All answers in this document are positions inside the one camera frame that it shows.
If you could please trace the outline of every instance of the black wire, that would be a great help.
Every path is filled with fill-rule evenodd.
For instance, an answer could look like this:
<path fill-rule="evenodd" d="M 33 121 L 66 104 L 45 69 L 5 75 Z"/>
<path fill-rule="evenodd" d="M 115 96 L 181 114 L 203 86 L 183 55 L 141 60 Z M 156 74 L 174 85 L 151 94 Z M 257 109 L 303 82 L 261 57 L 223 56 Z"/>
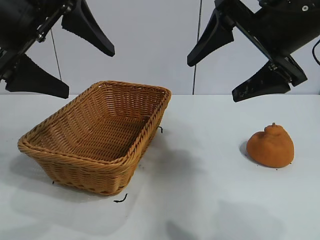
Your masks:
<path fill-rule="evenodd" d="M 59 77 L 60 77 L 60 81 L 62 81 L 61 71 L 60 71 L 60 66 L 59 66 L 59 61 L 58 61 L 58 54 L 57 54 L 57 49 L 56 49 L 56 44 L 55 44 L 55 38 L 54 38 L 54 34 L 52 33 L 52 29 L 50 29 L 50 32 L 51 32 L 51 38 L 52 38 L 53 49 L 54 49 L 54 54 L 55 54 L 55 60 L 56 60 L 57 66 L 58 66 Z"/>
<path fill-rule="evenodd" d="M 196 43 L 198 43 L 198 42 L 199 42 L 199 39 L 200 39 L 201 16 L 202 16 L 202 3 L 203 3 L 203 0 L 200 0 L 200 8 L 199 8 L 199 22 L 198 22 L 198 31 L 197 31 L 197 36 L 196 36 Z M 194 66 L 194 71 L 193 71 L 192 95 L 195 95 L 195 89 L 196 89 L 196 76 L 197 76 L 197 64 Z"/>
<path fill-rule="evenodd" d="M 316 56 L 316 47 L 317 47 L 319 44 L 320 44 L 320 39 L 319 39 L 319 41 L 317 41 L 316 44 L 313 46 L 313 48 L 312 48 L 312 55 L 313 55 L 314 60 L 316 61 L 316 63 L 320 65 L 320 60 L 319 60 L 319 59 L 317 58 L 317 56 Z"/>
<path fill-rule="evenodd" d="M 128 196 L 128 193 L 125 194 L 123 200 L 114 200 L 114 202 L 115 202 L 115 203 L 122 203 L 122 202 L 124 202 L 124 201 L 126 200 L 127 196 Z"/>

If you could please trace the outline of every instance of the white table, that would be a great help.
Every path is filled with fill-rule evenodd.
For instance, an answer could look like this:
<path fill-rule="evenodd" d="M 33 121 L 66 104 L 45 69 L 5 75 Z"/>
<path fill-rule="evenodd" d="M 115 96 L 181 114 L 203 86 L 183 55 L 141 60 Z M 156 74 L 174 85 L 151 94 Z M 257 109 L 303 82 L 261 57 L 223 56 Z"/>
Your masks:
<path fill-rule="evenodd" d="M 17 149 L 20 136 L 69 101 L 0 95 L 1 240 L 320 239 L 320 96 L 173 96 L 163 134 L 129 186 L 109 198 L 52 185 Z M 278 170 L 243 154 L 272 122 L 295 143 L 294 162 Z"/>

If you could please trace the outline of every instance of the white wall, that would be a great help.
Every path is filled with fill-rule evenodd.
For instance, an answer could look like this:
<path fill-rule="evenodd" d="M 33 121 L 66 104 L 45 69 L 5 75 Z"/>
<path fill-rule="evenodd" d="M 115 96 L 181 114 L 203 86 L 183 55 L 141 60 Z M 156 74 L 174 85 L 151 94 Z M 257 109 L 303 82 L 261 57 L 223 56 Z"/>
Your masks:
<path fill-rule="evenodd" d="M 242 0 L 253 12 L 260 9 L 257 0 Z M 201 32 L 205 30 L 214 9 L 213 0 L 203 0 Z M 231 91 L 249 79 L 268 61 L 266 57 L 236 28 L 234 42 L 214 51 L 197 65 L 195 94 L 231 94 Z M 312 56 L 316 40 L 305 45 L 293 54 L 302 67 L 308 81 L 292 87 L 288 94 L 319 94 L 320 66 Z"/>
<path fill-rule="evenodd" d="M 192 94 L 194 69 L 187 54 L 197 41 L 199 0 L 87 0 L 115 45 L 104 55 L 59 24 L 53 29 L 62 80 L 71 93 L 105 80 L 157 85 Z"/>
<path fill-rule="evenodd" d="M 243 0 L 254 12 L 257 0 Z M 58 22 L 52 29 L 62 80 L 71 94 L 91 84 L 119 80 L 164 86 L 174 94 L 192 94 L 194 68 L 187 55 L 196 44 L 200 0 L 87 0 L 98 24 L 115 45 L 115 56 L 101 53 L 87 41 L 65 31 Z M 215 8 L 214 0 L 202 0 L 202 34 Z M 267 59 L 236 28 L 232 42 L 197 65 L 195 94 L 230 94 L 255 74 Z M 319 94 L 320 67 L 311 50 L 316 40 L 293 54 L 309 80 L 289 94 Z M 35 43 L 27 54 L 40 67 L 59 78 L 51 35 Z M 0 94 L 5 91 L 0 82 Z"/>

